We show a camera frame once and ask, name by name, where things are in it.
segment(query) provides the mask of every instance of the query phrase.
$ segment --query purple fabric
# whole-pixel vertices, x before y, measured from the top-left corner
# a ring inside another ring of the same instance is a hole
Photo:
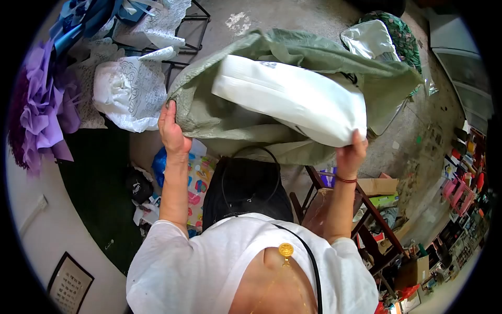
[[[48,158],[73,161],[63,138],[80,126],[75,101],[80,95],[76,78],[51,62],[53,41],[32,49],[26,59],[29,80],[27,102],[19,121],[25,129],[23,163],[28,173],[40,174],[41,154]]]

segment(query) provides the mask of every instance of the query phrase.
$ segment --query black bag strap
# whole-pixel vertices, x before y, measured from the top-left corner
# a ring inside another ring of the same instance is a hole
[[[282,226],[279,226],[276,224],[273,224],[273,225],[279,229],[286,230],[286,231],[290,232],[291,234],[293,234],[295,237],[298,238],[298,240],[300,240],[300,242],[305,247],[305,250],[307,250],[307,253],[309,254],[309,257],[310,257],[310,261],[312,262],[312,266],[314,266],[315,285],[316,285],[316,289],[317,289],[317,313],[322,314],[321,279],[319,278],[319,269],[317,268],[317,263],[315,262],[314,253],[312,253],[312,251],[310,250],[307,243],[305,243],[305,241],[303,241],[302,238],[300,238],[296,233],[294,233],[293,231],[286,229]]]

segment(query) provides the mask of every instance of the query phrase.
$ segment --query shoulder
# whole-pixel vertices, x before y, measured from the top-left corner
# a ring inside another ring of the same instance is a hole
[[[143,241],[129,267],[126,282],[127,301],[134,313],[171,312],[184,308],[190,282],[196,273],[188,239],[168,221],[157,221]]]

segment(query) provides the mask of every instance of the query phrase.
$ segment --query white pillow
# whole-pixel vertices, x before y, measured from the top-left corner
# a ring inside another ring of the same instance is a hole
[[[316,142],[343,147],[352,144],[356,129],[366,136],[364,96],[341,73],[330,77],[288,64],[228,55],[211,92],[271,116]]]

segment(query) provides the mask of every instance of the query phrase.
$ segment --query woman's left hand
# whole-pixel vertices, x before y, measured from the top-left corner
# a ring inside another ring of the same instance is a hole
[[[192,139],[183,136],[180,126],[174,122],[175,116],[176,102],[170,100],[160,111],[159,132],[169,158],[184,158],[192,148]]]

